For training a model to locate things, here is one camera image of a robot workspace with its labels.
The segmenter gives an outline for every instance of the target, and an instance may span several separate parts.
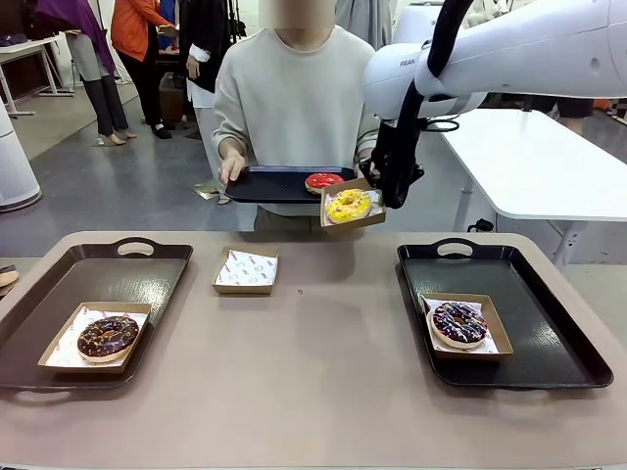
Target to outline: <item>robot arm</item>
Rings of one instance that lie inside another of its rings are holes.
[[[432,43],[384,47],[366,68],[366,105],[382,130],[394,129],[381,133],[372,159],[377,172],[366,177],[393,209],[422,174],[414,151],[429,118],[471,111],[490,91],[627,96],[626,1],[537,0],[459,31],[471,3],[447,0]]]

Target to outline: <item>dark purple frosted donut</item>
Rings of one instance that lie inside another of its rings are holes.
[[[125,316],[110,316],[91,323],[78,337],[78,350],[89,357],[119,353],[139,334],[137,322]]]
[[[440,333],[458,343],[479,343],[488,333],[486,320],[468,305],[441,304],[433,312],[433,324]]]

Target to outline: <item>sleeve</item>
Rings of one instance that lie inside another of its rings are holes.
[[[195,27],[192,43],[211,54],[221,56],[223,37],[228,25],[226,2],[224,0],[202,0],[194,16],[201,21],[202,27]]]
[[[214,112],[218,127],[214,131],[214,145],[218,148],[222,140],[231,137],[237,140],[248,154],[252,149],[248,125],[230,62],[229,54],[226,54],[216,80]]]
[[[357,156],[363,149],[374,148],[379,132],[379,119],[371,113],[365,105],[362,108],[362,119],[360,120],[360,130],[357,138]]]
[[[130,4],[139,12],[139,14],[144,17],[148,23],[153,24],[154,26],[161,26],[164,24],[172,25],[168,20],[162,18],[157,10],[155,9],[155,3],[152,0],[129,0]]]
[[[189,55],[198,62],[207,62],[212,56],[210,52],[201,49],[196,44],[192,44],[192,47],[189,48]]]

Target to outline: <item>cardboard tray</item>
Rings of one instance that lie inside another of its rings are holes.
[[[404,245],[398,255],[409,288],[403,292],[413,303],[410,320],[418,327],[414,332],[434,373],[447,384],[550,390],[607,387],[613,381],[607,363],[517,248],[453,238]],[[490,296],[514,354],[500,362],[438,357],[420,300],[433,292]]]
[[[253,245],[241,245],[241,246],[227,246],[222,248],[222,252],[219,257],[219,263],[216,266],[216,272],[213,277],[212,286],[219,294],[224,295],[252,295],[252,296],[269,296],[272,293],[274,284],[269,286],[224,286],[217,284],[217,277],[219,276],[222,267],[228,259],[228,254],[231,252],[250,253],[252,255],[259,255],[261,257],[276,258],[276,276],[274,277],[274,284],[276,283],[276,277],[278,277],[278,248],[270,246],[253,246]]]
[[[332,223],[328,221],[326,213],[324,211],[324,201],[326,197],[333,197],[347,189],[363,189],[363,191],[372,190],[368,182],[363,178],[346,181],[340,184],[334,184],[333,186],[324,188],[322,190],[322,199],[320,201],[320,225],[326,233],[328,233],[329,235],[339,235],[342,233],[351,232],[358,228],[367,227],[368,225],[376,225],[377,223],[385,222],[385,207],[383,208],[383,212],[381,213],[378,213],[376,215],[369,215],[368,217],[354,220],[352,222]]]
[[[247,166],[224,194],[237,203],[318,204],[320,197],[305,187],[305,180],[314,173],[355,179],[354,169],[341,166]]]
[[[138,253],[129,245],[135,243],[152,253]],[[0,322],[0,388],[48,393],[124,385],[137,372],[192,252],[188,245],[138,237],[71,247]],[[60,374],[37,364],[76,306],[86,301],[152,305],[122,374]]]
[[[143,313],[147,316],[146,321],[141,325],[141,328],[139,329],[139,332],[137,333],[137,338],[135,338],[135,341],[133,342],[132,345],[126,348],[126,354],[124,355],[124,360],[122,364],[117,365],[117,366],[111,366],[105,362],[105,363],[94,364],[91,366],[85,365],[83,367],[63,367],[63,366],[54,366],[54,365],[46,364],[46,361],[48,360],[48,358],[50,357],[54,349],[57,347],[59,340],[63,338],[63,335],[66,333],[66,331],[68,331],[68,328],[72,326],[74,319],[78,316],[78,314],[83,310],[84,307],[87,307],[91,310],[100,310],[100,311],[115,311],[115,312],[120,312],[120,313]],[[79,374],[94,374],[94,373],[96,374],[122,374],[123,371],[126,369],[126,366],[128,365],[128,361],[130,360],[133,354],[133,351],[135,350],[135,348],[137,347],[137,344],[139,343],[139,339],[141,338],[142,333],[144,332],[144,330],[146,329],[146,326],[148,326],[148,323],[150,322],[150,310],[151,309],[152,309],[152,306],[150,304],[130,304],[126,302],[84,302],[76,308],[72,316],[70,316],[70,318],[68,318],[68,321],[66,321],[66,324],[63,325],[61,330],[59,330],[59,333],[57,333],[57,336],[55,336],[52,339],[52,341],[48,345],[48,348],[46,348],[46,351],[44,351],[43,355],[39,358],[39,361],[37,362],[37,364],[40,367],[46,367],[48,370],[56,370],[57,372],[64,373],[64,374],[68,374],[72,372],[79,373]]]
[[[432,301],[470,302],[474,304],[481,304],[481,315],[485,318],[486,323],[488,324],[488,329],[490,330],[490,334],[492,335],[492,339],[494,340],[494,343],[499,350],[499,352],[479,353],[463,350],[459,350],[457,352],[439,351],[434,348],[434,354],[438,357],[460,360],[503,360],[512,355],[513,349],[511,348],[511,343],[509,342],[509,338],[507,337],[506,329],[504,328],[503,323],[499,318],[497,309],[494,307],[490,296],[449,293],[435,294],[432,292],[425,293],[423,294],[422,299],[422,311],[430,316],[431,312],[429,310],[429,305],[426,303],[424,298],[430,299]],[[433,328],[429,328],[429,338],[432,345],[434,337],[435,334],[433,333]]]

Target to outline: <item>gray curtain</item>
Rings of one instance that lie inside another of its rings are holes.
[[[336,0],[335,23],[378,50],[392,42],[389,0]]]

